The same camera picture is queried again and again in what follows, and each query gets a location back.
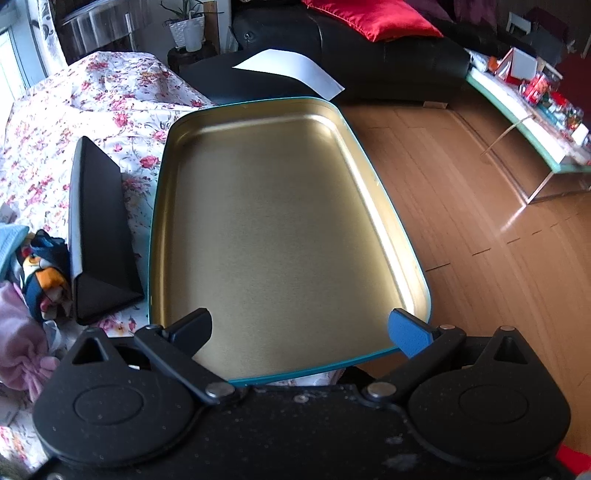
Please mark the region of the navy orange folded cloth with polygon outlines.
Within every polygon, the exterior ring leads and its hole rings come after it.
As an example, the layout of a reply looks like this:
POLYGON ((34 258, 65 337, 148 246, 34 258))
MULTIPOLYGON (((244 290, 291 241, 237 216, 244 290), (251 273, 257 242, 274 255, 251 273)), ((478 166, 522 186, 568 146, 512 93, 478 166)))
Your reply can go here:
POLYGON ((23 250, 21 292, 31 317, 43 323, 70 317, 70 257, 63 238, 38 230, 23 250))

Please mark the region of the pink fabric pouch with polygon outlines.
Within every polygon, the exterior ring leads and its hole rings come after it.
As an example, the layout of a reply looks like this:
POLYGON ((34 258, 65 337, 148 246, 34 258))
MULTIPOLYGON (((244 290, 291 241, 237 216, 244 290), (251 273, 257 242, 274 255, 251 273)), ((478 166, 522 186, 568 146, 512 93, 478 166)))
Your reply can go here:
POLYGON ((35 402, 59 365, 49 354, 46 335, 32 319, 20 291, 1 282, 1 383, 24 391, 35 402))

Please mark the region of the glass coffee table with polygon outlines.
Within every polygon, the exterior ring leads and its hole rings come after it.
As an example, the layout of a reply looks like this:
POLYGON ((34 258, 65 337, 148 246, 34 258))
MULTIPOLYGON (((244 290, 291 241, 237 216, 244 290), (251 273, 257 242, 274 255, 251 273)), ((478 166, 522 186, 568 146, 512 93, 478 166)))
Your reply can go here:
POLYGON ((502 134, 519 131, 549 168, 549 173, 531 192, 524 190, 501 159, 496 162, 525 204, 555 198, 543 196, 549 182, 560 175, 575 175, 578 193, 590 189, 590 133, 582 118, 564 98, 552 94, 563 76, 541 58, 512 48, 500 60, 470 51, 471 66, 466 80, 511 122, 502 134))

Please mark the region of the floral tablecloth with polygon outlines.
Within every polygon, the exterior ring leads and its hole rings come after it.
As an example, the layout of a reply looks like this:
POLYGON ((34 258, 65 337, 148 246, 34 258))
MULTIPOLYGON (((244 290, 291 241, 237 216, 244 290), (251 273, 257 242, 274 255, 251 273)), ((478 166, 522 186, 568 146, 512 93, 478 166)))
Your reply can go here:
POLYGON ((211 100, 147 53, 98 52, 1 115, 1 475, 46 454, 33 404, 92 326, 149 322, 148 243, 164 145, 211 100))

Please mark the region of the black leather sofa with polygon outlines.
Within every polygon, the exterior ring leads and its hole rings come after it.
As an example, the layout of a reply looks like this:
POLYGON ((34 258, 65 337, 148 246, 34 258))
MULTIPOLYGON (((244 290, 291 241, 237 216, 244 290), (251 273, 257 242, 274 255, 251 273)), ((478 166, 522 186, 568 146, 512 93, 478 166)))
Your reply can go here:
POLYGON ((235 1, 231 8, 238 50, 179 70, 183 80, 218 105, 314 93, 293 78, 238 69, 266 49, 303 54, 317 63, 344 88, 335 96, 338 104, 448 103, 469 71, 468 52, 448 38, 370 42, 301 1, 235 1))

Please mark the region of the white paper sheet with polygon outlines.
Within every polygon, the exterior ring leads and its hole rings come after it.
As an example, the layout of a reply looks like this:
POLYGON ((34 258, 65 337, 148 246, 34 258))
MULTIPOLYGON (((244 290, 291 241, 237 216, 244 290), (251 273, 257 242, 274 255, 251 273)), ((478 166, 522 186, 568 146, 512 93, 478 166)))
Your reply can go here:
POLYGON ((345 87, 315 61, 303 54, 287 50, 260 51, 233 66, 233 69, 279 75, 297 80, 328 101, 345 91, 345 87))

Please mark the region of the white potted plant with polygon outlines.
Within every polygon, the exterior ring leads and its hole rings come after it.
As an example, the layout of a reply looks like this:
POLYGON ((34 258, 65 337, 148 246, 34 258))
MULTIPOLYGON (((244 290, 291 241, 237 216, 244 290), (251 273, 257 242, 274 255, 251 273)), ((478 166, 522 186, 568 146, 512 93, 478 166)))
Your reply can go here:
POLYGON ((205 38, 205 20, 207 15, 216 15, 216 1, 182 0, 176 6, 159 2, 171 17, 167 21, 175 48, 193 53, 201 49, 205 38))

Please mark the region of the red satin cushion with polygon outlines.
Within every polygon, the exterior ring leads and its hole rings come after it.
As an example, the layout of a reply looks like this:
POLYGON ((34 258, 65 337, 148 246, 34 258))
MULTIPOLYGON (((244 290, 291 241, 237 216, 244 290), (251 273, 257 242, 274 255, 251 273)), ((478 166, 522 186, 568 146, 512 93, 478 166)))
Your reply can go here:
POLYGON ((345 23, 370 42, 443 34, 403 0, 304 0, 304 5, 345 23))

